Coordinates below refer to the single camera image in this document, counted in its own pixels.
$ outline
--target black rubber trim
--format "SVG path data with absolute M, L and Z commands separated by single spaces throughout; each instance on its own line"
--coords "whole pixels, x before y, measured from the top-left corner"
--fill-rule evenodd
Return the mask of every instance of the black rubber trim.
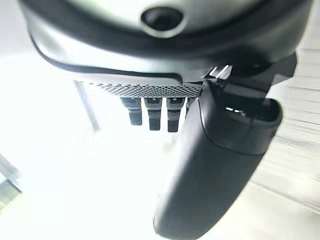
M 232 24 L 169 39 L 158 39 L 140 32 L 118 29 L 84 14 L 64 0 L 20 0 L 20 3 L 23 8 L 33 11 L 45 22 L 53 23 L 55 28 L 63 33 L 109 51 L 164 59 L 197 58 L 211 54 L 219 54 L 220 58 L 225 56 L 229 59 L 235 55 L 235 51 L 229 52 L 230 49 L 239 48 L 236 54 L 243 56 L 241 49 L 248 44 L 253 50 L 266 49 L 262 56 L 267 55 L 272 59 L 274 56 L 279 57 L 278 49 L 272 42 L 262 40 L 262 37 L 273 37 L 282 43 L 287 40 L 286 45 L 278 48 L 285 48 L 282 50 L 285 52 L 283 54 L 291 53 L 305 29 L 312 0 L 266 0 L 261 7 Z M 291 19 L 295 22 L 287 25 Z M 283 23 L 286 30 L 291 31 L 294 25 L 296 31 L 287 35 L 283 29 L 278 28 Z
M 81 65 L 72 65 L 72 64 L 65 64 L 53 60 L 52 58 L 46 56 L 37 46 L 36 42 L 31 37 L 31 41 L 40 54 L 40 56 L 46 60 L 51 65 L 63 69 L 69 72 L 75 73 L 86 73 L 86 74 L 114 74 L 114 75 L 124 75 L 124 76 L 135 76 L 135 77 L 145 77 L 145 78 L 167 78 L 167 79 L 176 79 L 180 83 L 183 82 L 182 77 L 177 73 L 146 73 L 146 72 L 136 72 L 136 71 L 123 71 L 123 70 L 116 70 L 110 68 L 103 68 L 103 67 L 95 67 L 95 66 L 81 66 Z

